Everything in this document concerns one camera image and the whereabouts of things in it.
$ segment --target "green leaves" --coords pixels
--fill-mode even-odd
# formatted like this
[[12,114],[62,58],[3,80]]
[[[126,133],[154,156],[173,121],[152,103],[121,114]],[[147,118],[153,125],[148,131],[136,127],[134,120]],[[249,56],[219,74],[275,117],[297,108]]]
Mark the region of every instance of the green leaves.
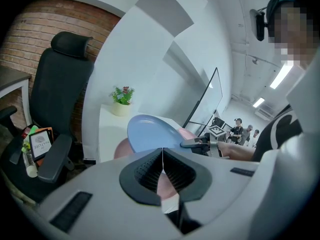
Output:
[[130,105],[130,100],[132,98],[135,90],[129,88],[129,86],[124,86],[122,89],[116,87],[114,92],[111,93],[111,96],[115,102],[118,102],[122,105]]

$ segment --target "office chair headrest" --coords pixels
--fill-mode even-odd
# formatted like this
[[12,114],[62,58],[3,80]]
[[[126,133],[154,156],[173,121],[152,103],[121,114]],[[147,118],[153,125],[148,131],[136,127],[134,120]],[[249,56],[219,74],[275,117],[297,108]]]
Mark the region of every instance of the office chair headrest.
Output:
[[63,31],[53,37],[51,47],[58,53],[83,58],[91,39],[93,38]]

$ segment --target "white flower pot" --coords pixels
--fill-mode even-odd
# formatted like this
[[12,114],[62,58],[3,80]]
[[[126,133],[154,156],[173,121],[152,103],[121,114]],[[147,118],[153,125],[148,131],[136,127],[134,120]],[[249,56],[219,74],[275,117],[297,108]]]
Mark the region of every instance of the white flower pot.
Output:
[[124,117],[130,114],[130,105],[122,105],[114,102],[112,106],[112,113],[118,117]]

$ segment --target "black headset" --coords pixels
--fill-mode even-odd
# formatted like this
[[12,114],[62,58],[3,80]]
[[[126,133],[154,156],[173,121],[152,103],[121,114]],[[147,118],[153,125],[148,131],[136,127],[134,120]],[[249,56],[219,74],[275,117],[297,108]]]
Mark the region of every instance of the black headset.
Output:
[[237,121],[237,120],[240,120],[240,123],[242,124],[242,119],[240,119],[240,118],[234,119],[234,121]]
[[270,18],[275,13],[275,10],[284,2],[294,2],[294,0],[270,0],[266,7],[259,10],[250,10],[251,27],[254,36],[259,41],[265,39],[265,28],[269,27]]

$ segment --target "person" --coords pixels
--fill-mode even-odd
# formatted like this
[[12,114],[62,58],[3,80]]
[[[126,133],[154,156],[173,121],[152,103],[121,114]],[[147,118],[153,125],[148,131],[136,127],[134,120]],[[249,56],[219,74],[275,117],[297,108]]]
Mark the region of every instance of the person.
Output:
[[250,132],[252,131],[254,127],[249,124],[248,127],[243,130],[242,134],[241,134],[241,139],[238,141],[238,144],[243,146],[245,144],[245,142],[247,141],[247,139],[250,138]]
[[250,147],[250,148],[256,148],[256,144],[257,144],[257,141],[258,141],[257,136],[258,136],[259,132],[260,131],[258,129],[256,129],[254,131],[253,137],[249,138],[249,141],[246,140],[245,143],[244,143],[244,146],[245,147]]
[[[270,0],[266,19],[270,40],[276,48],[287,51],[288,61],[306,70],[314,56],[320,56],[319,24],[305,7],[294,0]],[[260,162],[265,152],[279,149],[285,141],[301,132],[295,112],[287,105],[261,132],[256,149],[220,141],[218,148],[230,159]]]
[[226,140],[228,143],[238,144],[238,140],[239,138],[241,138],[241,135],[244,131],[244,128],[242,127],[241,124],[242,124],[241,118],[235,119],[235,127],[233,127],[227,132],[230,135]]

